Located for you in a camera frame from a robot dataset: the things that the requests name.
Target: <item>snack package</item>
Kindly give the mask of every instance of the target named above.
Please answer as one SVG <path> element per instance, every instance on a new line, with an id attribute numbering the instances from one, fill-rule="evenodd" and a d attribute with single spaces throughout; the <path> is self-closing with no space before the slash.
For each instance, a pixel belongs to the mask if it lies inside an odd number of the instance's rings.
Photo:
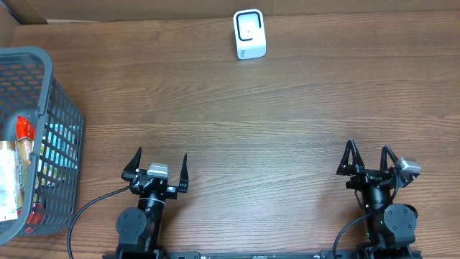
<path id="1" fill-rule="evenodd" d="M 0 141 L 0 222 L 17 219 L 14 141 Z"/>
<path id="2" fill-rule="evenodd" d="M 30 166 L 30 153 L 33 149 L 35 140 L 35 128 L 29 120 L 22 116 L 17 117 L 16 123 L 16 157 L 17 157 L 17 181 L 19 184 L 19 194 L 17 197 L 18 208 L 22 208 L 24 201 L 27 169 Z"/>

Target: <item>black wire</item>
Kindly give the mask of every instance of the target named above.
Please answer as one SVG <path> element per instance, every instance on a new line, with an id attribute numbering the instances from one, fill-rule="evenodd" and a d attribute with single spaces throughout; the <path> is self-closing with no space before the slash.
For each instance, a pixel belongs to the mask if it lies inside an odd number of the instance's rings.
<path id="1" fill-rule="evenodd" d="M 333 242 L 333 247 L 332 247 L 332 255 L 333 255 L 333 259 L 337 259 L 337 245 L 339 243 L 339 240 L 340 240 L 340 237 L 345 233 L 345 231 L 350 228 L 351 226 L 353 226 L 354 224 L 362 221 L 363 219 L 366 219 L 374 214 L 376 214 L 377 212 L 380 212 L 382 210 L 385 210 L 392 202 L 393 200 L 395 199 L 396 197 L 396 194 L 397 194 L 397 189 L 398 189 L 398 182 L 397 182 L 397 179 L 398 179 L 398 174 L 397 172 L 395 172 L 395 191 L 393 191 L 393 194 L 391 195 L 391 198 L 390 200 L 388 201 L 388 203 L 386 203 L 384 206 L 381 206 L 380 208 L 378 209 L 375 209 L 374 211 L 368 213 L 368 214 L 365 214 L 364 216 L 361 216 L 357 219 L 355 219 L 354 221 L 350 222 L 347 224 L 347 226 L 345 226 L 340 232 L 339 234 L 337 235 L 336 237 L 336 240 Z"/>
<path id="2" fill-rule="evenodd" d="M 69 258 L 70 259 L 73 259 L 72 248 L 70 246 L 70 238 L 72 237 L 72 230 L 73 230 L 73 227 L 75 226 L 75 223 L 77 222 L 77 219 L 85 211 L 85 209 L 87 209 L 89 206 L 95 204 L 96 202 L 98 202 L 98 201 L 100 201 L 102 199 L 105 199 L 107 197 L 110 197 L 110 196 L 113 196 L 115 194 L 119 194 L 119 193 L 121 193 L 123 191 L 126 191 L 127 189 L 133 187 L 138 181 L 139 181 L 139 179 L 136 178 L 129 186 L 123 187 L 123 188 L 121 188 L 119 190 L 116 190 L 116 191 L 112 191 L 110 194 L 105 194 L 103 196 L 100 196 L 100 197 L 88 202 L 85 206 L 83 206 L 83 208 L 80 209 L 80 211 L 75 215 L 75 218 L 73 219 L 72 224 L 69 227 L 69 233 L 67 235 L 67 251 L 69 253 Z"/>

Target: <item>black cable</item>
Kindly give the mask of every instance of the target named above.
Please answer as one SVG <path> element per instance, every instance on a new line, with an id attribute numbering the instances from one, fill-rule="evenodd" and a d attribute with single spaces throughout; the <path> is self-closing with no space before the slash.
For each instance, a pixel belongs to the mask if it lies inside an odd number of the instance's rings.
<path id="1" fill-rule="evenodd" d="M 368 213 L 368 214 L 365 214 L 364 216 L 361 216 L 357 219 L 355 219 L 354 221 L 350 222 L 347 224 L 347 226 L 345 226 L 340 232 L 339 234 L 337 235 L 336 237 L 336 240 L 333 242 L 333 247 L 332 247 L 332 255 L 333 255 L 333 259 L 337 259 L 337 245 L 339 244 L 339 240 L 340 240 L 340 237 L 345 233 L 345 231 L 350 228 L 351 226 L 353 226 L 354 224 L 362 221 L 363 219 L 366 219 L 372 215 L 374 215 L 375 213 L 377 212 L 380 212 L 382 210 L 385 210 L 389 205 L 391 205 L 391 203 L 393 202 L 393 200 L 395 199 L 396 197 L 396 194 L 397 194 L 397 189 L 399 188 L 398 186 L 398 182 L 397 182 L 397 179 L 398 179 L 398 174 L 397 172 L 395 172 L 395 191 L 393 191 L 393 194 L 391 195 L 391 198 L 390 200 L 388 201 L 388 203 L 386 203 L 384 206 L 381 206 L 380 208 L 378 209 L 375 209 L 374 211 Z"/>
<path id="2" fill-rule="evenodd" d="M 85 209 L 87 209 L 89 206 L 95 204 L 96 202 L 98 202 L 98 201 L 100 201 L 102 199 L 105 199 L 107 197 L 110 197 L 110 196 L 113 196 L 115 194 L 119 194 L 119 193 L 121 193 L 123 191 L 126 191 L 127 189 L 133 187 L 138 181 L 139 181 L 139 179 L 136 178 L 136 179 L 134 179 L 134 181 L 129 186 L 123 187 L 123 188 L 121 188 L 119 190 L 116 190 L 116 191 L 112 191 L 110 194 L 105 194 L 103 196 L 100 196 L 100 197 L 88 202 L 85 206 L 83 206 L 83 208 L 80 209 L 80 211 L 75 215 L 75 218 L 73 219 L 72 224 L 69 227 L 69 233 L 67 235 L 67 251 L 69 253 L 69 258 L 70 259 L 73 259 L 72 248 L 70 247 L 70 238 L 72 237 L 72 230 L 73 230 L 73 227 L 75 226 L 75 223 L 77 222 L 77 219 L 85 211 Z"/>

